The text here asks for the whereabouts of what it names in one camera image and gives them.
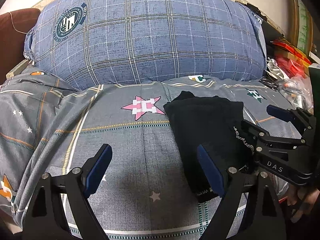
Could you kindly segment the person's right hand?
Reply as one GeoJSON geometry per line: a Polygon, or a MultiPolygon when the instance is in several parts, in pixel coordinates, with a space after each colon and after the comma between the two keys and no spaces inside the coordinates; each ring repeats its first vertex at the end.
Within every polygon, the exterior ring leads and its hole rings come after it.
{"type": "Polygon", "coordinates": [[[309,215],[319,196],[319,190],[314,188],[297,188],[290,184],[287,190],[287,205],[297,205],[292,214],[291,222],[298,222],[302,215],[309,215]]]}

